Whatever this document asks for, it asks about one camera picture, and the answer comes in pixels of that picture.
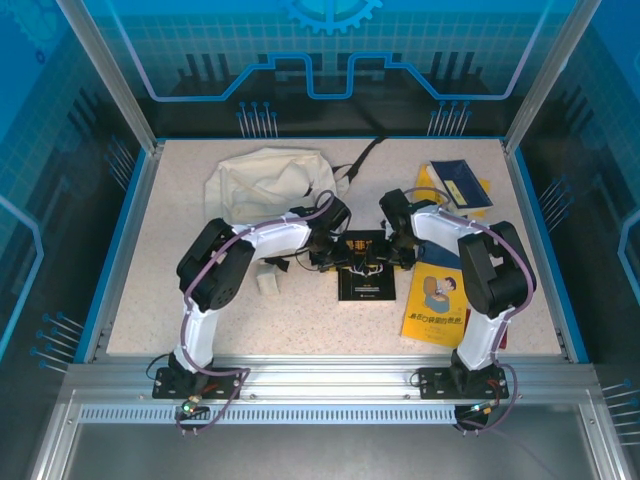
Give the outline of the black book with yellow title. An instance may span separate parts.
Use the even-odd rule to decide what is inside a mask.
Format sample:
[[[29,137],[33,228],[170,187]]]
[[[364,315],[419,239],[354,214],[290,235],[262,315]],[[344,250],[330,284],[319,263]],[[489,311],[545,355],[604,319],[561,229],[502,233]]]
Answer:
[[[345,234],[350,256],[338,272],[339,301],[395,301],[394,267],[382,258],[383,230],[351,230]]]

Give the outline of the plain navy blue book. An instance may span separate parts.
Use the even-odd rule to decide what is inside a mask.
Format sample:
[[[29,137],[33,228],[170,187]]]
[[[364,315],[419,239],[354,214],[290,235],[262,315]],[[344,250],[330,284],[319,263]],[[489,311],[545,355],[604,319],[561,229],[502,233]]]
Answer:
[[[438,267],[461,269],[460,259],[456,254],[429,241],[419,246],[417,259],[422,263]]]

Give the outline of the yellow book with cartoon figure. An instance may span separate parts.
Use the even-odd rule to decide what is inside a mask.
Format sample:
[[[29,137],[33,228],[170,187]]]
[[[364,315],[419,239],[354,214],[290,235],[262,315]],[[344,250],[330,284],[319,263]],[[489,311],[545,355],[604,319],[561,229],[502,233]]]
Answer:
[[[465,333],[468,300],[462,272],[417,262],[407,299],[401,334],[456,348]]]

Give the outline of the dark blue book yellow label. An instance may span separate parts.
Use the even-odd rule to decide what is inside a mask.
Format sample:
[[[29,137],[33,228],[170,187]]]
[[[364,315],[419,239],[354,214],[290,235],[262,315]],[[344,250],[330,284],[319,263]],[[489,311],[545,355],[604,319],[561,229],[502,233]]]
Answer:
[[[483,184],[466,160],[432,161],[427,172],[437,189],[450,199],[447,210],[459,216],[484,212],[493,206]]]

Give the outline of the beige canvas backpack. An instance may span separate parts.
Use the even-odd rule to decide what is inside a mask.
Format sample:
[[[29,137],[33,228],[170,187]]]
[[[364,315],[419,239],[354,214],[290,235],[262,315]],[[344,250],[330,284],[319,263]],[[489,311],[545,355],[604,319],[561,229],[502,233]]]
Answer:
[[[295,207],[323,203],[325,190],[340,199],[352,170],[331,166],[317,149],[263,147],[218,164],[205,183],[205,212],[209,221],[261,223]]]

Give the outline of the steel lower shelf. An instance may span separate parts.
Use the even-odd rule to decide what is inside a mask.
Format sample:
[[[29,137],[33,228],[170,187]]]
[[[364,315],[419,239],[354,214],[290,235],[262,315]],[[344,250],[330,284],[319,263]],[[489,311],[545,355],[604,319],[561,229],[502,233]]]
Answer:
[[[460,432],[413,405],[371,409],[239,405],[234,420],[196,435],[156,410],[55,408],[34,464],[13,480],[640,480],[606,407],[521,405],[498,427]]]

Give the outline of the aluminium frame rail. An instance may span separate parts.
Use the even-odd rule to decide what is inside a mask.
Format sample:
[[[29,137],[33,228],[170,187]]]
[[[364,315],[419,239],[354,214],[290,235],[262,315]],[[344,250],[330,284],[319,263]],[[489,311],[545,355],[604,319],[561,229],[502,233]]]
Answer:
[[[507,355],[516,372],[509,390],[517,405],[599,402],[603,395],[591,364],[568,363],[558,355]],[[76,404],[150,404],[152,382],[143,357],[74,364],[66,372],[58,400]],[[446,367],[435,355],[216,355],[217,368],[250,373],[241,390],[244,404],[416,404],[411,386],[420,367]]]

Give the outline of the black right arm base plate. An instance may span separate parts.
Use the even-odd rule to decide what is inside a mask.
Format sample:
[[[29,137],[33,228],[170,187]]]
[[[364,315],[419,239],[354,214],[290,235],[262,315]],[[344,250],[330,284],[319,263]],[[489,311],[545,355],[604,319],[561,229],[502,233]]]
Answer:
[[[453,366],[420,368],[418,389],[423,400],[473,400],[510,397],[503,369],[490,365],[482,370],[467,372]]]

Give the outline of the blue and aluminium side rail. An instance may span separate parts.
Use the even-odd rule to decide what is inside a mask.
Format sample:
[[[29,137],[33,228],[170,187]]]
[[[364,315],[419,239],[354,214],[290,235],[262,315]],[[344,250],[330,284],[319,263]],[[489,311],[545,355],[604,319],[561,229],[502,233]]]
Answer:
[[[153,154],[142,151],[138,157],[76,348],[74,364],[93,363],[103,329],[114,324],[164,146],[165,141],[161,140]]]
[[[566,357],[572,363],[588,364],[590,358],[524,156],[519,147],[513,152],[507,152],[506,148],[503,150],[537,267],[538,285],[544,291]]]

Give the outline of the aluminium enclosure post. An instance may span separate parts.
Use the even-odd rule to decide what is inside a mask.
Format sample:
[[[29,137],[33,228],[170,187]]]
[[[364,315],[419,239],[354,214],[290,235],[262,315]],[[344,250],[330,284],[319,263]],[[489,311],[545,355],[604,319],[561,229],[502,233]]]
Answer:
[[[505,135],[503,145],[507,156],[515,155],[601,2],[576,0]]]
[[[155,155],[158,140],[115,57],[82,0],[55,0],[143,150]]]

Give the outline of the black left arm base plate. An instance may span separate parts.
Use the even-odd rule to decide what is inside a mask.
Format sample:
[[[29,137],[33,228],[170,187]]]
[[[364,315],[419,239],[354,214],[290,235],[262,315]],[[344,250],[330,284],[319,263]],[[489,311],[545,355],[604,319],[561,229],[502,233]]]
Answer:
[[[239,386],[241,375],[230,374],[231,368],[215,369],[222,376],[209,376],[171,367],[156,372],[152,397],[154,399],[186,400],[200,395],[205,400],[228,400]]]

